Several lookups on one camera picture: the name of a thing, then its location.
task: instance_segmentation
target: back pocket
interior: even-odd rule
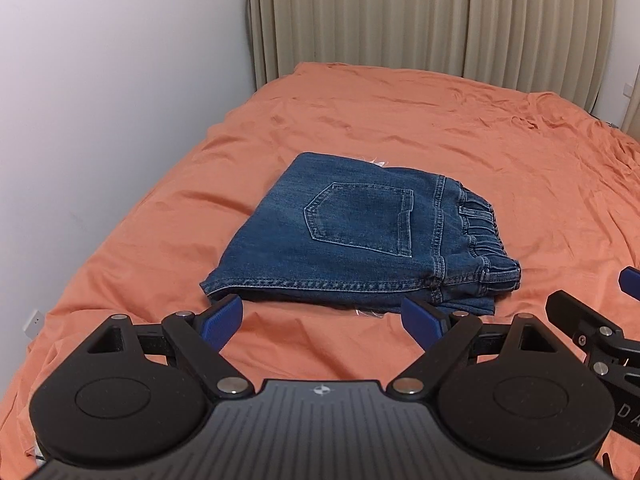
[[[410,258],[413,209],[411,189],[334,182],[305,207],[305,221],[314,240]]]

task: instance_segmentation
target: white power outlet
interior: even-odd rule
[[[29,339],[33,339],[38,335],[40,329],[44,325],[44,314],[39,310],[34,310],[27,322],[22,327],[22,330]]]

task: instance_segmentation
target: beige curtain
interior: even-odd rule
[[[257,86],[300,61],[462,75],[468,0],[250,0]]]
[[[470,0],[464,76],[591,110],[613,12],[614,0]]]
[[[620,129],[633,138],[640,140],[640,70],[638,70],[631,101],[626,109],[625,120],[622,122]]]

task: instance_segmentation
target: bedsheet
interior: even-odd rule
[[[546,297],[563,288],[640,338],[640,303],[617,284],[623,267],[640,265],[638,143],[549,92],[301,64],[213,126],[78,270],[0,404],[3,480],[34,469],[28,402],[44,378],[111,314],[141,323],[203,311],[198,282],[301,152],[441,173],[485,197],[523,269],[520,290],[497,303],[496,322],[522,311],[545,319]],[[384,386],[421,352],[393,314],[244,305],[222,354],[256,387],[264,378],[375,378]],[[610,434],[603,451],[620,478],[640,466],[640,447],[620,436]]]

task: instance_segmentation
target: crosshair logo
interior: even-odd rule
[[[331,392],[331,388],[325,386],[324,384],[320,384],[320,386],[316,386],[313,390],[313,393],[319,396],[325,396],[326,394]]]

